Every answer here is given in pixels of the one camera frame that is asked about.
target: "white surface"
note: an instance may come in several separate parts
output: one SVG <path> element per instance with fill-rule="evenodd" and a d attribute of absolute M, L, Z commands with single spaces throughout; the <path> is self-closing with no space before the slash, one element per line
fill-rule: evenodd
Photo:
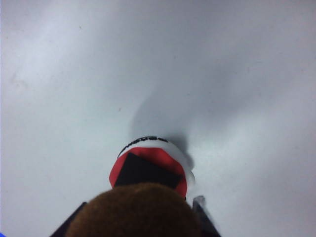
<path fill-rule="evenodd" d="M 49 236 L 134 138 L 195 161 L 223 237 L 316 236 L 316 3 L 1 4 L 1 231 Z"/>

